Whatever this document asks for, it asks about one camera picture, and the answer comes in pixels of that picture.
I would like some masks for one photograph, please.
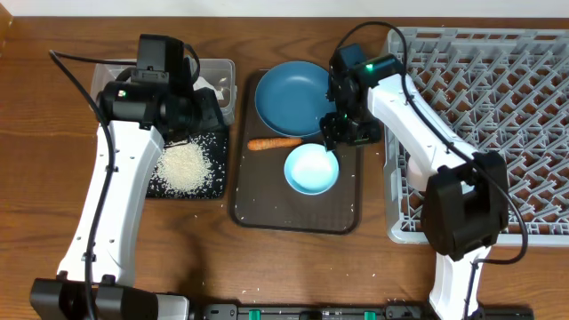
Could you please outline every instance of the white rice pile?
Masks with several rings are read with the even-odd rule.
[[[212,185],[212,164],[196,143],[172,146],[158,159],[153,179],[164,183],[166,194],[196,193]]]

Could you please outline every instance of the carrot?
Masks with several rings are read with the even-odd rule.
[[[302,143],[301,138],[266,138],[252,139],[247,143],[249,150],[257,151],[268,148],[295,147]]]

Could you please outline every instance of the wooden surface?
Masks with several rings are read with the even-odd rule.
[[[0,318],[36,318],[28,303],[30,287],[36,277],[55,276],[94,164],[94,116],[48,59],[49,49],[131,58],[140,33],[166,34],[190,42],[200,57],[232,59],[244,92],[245,79],[256,69],[288,60],[325,65],[340,37],[361,21],[17,18],[0,59]],[[569,28],[569,20],[389,21],[399,26]],[[378,52],[385,34],[368,28],[354,39]],[[89,88],[93,65],[68,65]],[[238,115],[231,131],[232,173],[240,122]],[[427,245],[388,239],[383,158],[382,145],[365,151],[363,218],[348,236],[239,228],[226,213],[227,195],[219,201],[148,200],[140,223],[136,286],[198,301],[244,304],[426,300],[435,253]],[[496,248],[492,256],[506,258],[517,250]],[[569,250],[531,248],[515,266],[484,266],[478,298],[487,304],[529,304],[538,319],[567,318],[568,269]]]

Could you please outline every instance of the light blue bowl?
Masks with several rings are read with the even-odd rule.
[[[297,147],[284,162],[284,177],[294,190],[309,196],[320,195],[338,179],[340,167],[333,152],[309,143]]]

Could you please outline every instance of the plastic container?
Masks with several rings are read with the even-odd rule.
[[[453,131],[508,164],[509,194],[529,244],[569,246],[569,31],[402,28],[408,72],[425,101]],[[389,32],[384,53],[402,58]],[[408,155],[386,128],[389,237],[425,244],[423,196],[406,179]],[[517,220],[498,244],[520,244]]]
[[[223,121],[226,125],[235,122],[235,104],[237,87],[235,85],[235,63],[229,59],[200,59],[200,76],[214,87],[220,87],[223,100],[219,100]],[[97,64],[92,76],[91,96],[96,99],[109,81],[116,79],[118,74],[129,66],[114,66]]]

